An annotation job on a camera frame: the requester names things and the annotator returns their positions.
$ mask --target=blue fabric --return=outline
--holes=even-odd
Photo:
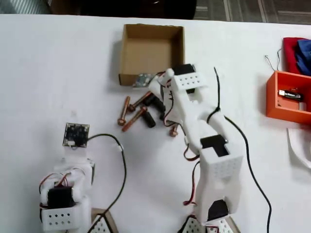
[[[311,40],[298,40],[295,56],[300,72],[311,76]]]

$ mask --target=orange plastic case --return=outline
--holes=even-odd
[[[306,111],[299,110],[299,102],[280,96],[279,90],[291,90],[304,95]],[[267,82],[266,116],[311,123],[311,77],[289,72],[275,71]]]

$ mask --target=usb flash drive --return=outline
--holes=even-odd
[[[299,102],[302,102],[302,100],[303,100],[303,95],[302,94],[299,94],[299,93],[296,93],[296,92],[293,92],[293,91],[279,90],[278,94],[280,96],[284,96],[286,98],[289,98],[289,99],[292,99],[292,100],[296,100],[296,101],[299,101]]]

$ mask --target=screw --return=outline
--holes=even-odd
[[[124,102],[124,106],[123,106],[123,110],[122,110],[122,113],[121,113],[121,117],[118,119],[118,125],[125,125],[126,124],[126,120],[125,120],[125,114],[126,114],[126,110],[127,110],[127,107],[128,107],[128,104],[130,103],[130,97],[127,96],[126,99],[125,99],[125,102]]]
[[[174,124],[170,130],[171,137],[176,137],[178,135],[177,128],[178,128],[178,124]]]
[[[143,102],[144,99],[146,99],[148,96],[150,96],[152,94],[151,91],[148,91],[145,95],[143,95],[139,100],[137,100],[134,104],[130,104],[128,106],[128,110],[130,112],[133,112],[136,110],[137,106],[140,105],[140,103]]]
[[[126,125],[123,126],[122,131],[126,132],[134,124],[134,122],[137,121],[137,119],[146,111],[147,107],[145,106],[141,107],[140,110],[136,113],[136,115]]]

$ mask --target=red fabric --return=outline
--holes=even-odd
[[[305,40],[305,38],[300,38],[300,37],[283,38],[283,48],[284,48],[284,54],[285,54],[286,69],[288,72],[295,73],[295,74],[301,74],[297,67],[297,61],[295,57],[295,51],[296,51],[298,40]]]

